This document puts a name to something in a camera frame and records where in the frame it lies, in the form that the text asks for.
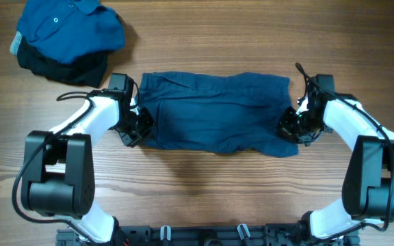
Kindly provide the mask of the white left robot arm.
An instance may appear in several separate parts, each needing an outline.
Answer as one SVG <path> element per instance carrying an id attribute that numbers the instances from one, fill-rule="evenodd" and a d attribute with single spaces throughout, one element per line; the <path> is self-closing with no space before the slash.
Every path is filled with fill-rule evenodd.
<path id="1" fill-rule="evenodd" d="M 109 129 L 133 148 L 148 136 L 153 118 L 130 89 L 68 92 L 57 100 L 76 98 L 84 104 L 67 121 L 28 134 L 12 205 L 29 222 L 66 224 L 85 245 L 128 245 L 118 220 L 94 200 L 92 148 Z"/>

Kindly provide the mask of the dark blue denim shorts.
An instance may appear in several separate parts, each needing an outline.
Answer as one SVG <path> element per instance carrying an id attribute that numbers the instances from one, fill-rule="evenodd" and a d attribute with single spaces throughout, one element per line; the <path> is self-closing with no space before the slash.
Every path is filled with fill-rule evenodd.
<path id="1" fill-rule="evenodd" d="M 256 150 L 285 158 L 296 144 L 278 135 L 291 106 L 287 77 L 245 72 L 217 77 L 189 72 L 142 76 L 138 99 L 154 119 L 146 146 L 231 154 Z"/>

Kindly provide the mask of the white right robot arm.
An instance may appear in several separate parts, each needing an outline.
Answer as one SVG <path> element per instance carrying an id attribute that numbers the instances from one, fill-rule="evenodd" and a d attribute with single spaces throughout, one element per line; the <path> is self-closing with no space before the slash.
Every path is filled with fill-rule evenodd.
<path id="1" fill-rule="evenodd" d="M 309 145 L 324 131 L 337 133 L 352 151 L 341 197 L 307 212 L 296 223 L 294 243 L 334 243 L 371 227 L 394 222 L 394 132 L 373 119 L 351 94 L 305 94 L 299 109 L 288 107 L 279 124 L 296 144 Z"/>

